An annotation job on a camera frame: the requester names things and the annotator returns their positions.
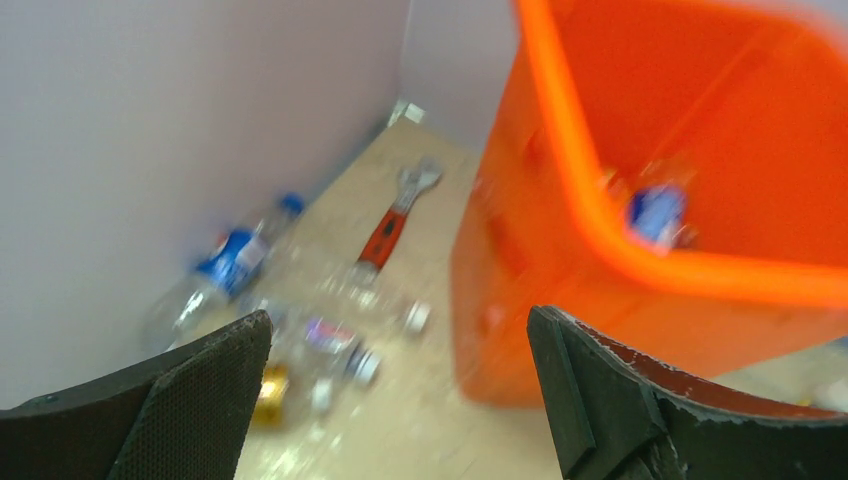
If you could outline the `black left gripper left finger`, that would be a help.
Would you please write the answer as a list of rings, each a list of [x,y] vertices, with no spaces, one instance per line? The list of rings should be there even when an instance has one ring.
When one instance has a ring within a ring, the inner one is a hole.
[[[4,479],[231,479],[272,324],[259,310],[182,347],[1,412]]]

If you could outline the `orange plastic bin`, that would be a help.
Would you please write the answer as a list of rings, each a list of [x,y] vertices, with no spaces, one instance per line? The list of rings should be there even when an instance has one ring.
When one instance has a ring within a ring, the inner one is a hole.
[[[553,305],[718,376],[847,333],[847,37],[728,1],[519,1],[519,46],[451,255],[455,378],[542,402]],[[691,248],[626,225],[685,188]]]

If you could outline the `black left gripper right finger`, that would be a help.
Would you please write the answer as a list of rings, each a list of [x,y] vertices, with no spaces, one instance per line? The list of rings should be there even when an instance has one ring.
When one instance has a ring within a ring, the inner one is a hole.
[[[847,417],[734,390],[536,306],[527,337],[566,479],[843,479]]]

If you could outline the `wide clear plastic bottle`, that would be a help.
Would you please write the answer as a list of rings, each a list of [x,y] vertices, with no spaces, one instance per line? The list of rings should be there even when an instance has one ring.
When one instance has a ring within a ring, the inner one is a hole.
[[[417,337],[433,316],[430,303],[377,283],[356,267],[308,266],[284,281],[286,296],[377,335]]]

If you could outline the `small clear white-cap bottle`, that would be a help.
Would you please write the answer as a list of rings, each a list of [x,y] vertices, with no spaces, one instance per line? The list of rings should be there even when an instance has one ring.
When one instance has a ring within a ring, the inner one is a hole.
[[[276,326],[269,360],[298,377],[341,379],[368,387],[382,358],[347,325],[291,310]]]

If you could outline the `blue pepsi label bottle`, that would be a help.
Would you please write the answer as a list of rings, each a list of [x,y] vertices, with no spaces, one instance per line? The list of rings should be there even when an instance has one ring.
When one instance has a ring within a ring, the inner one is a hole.
[[[685,221],[688,194],[673,184],[650,184],[635,190],[627,204],[626,225],[634,240],[659,255],[691,248],[696,231]]]

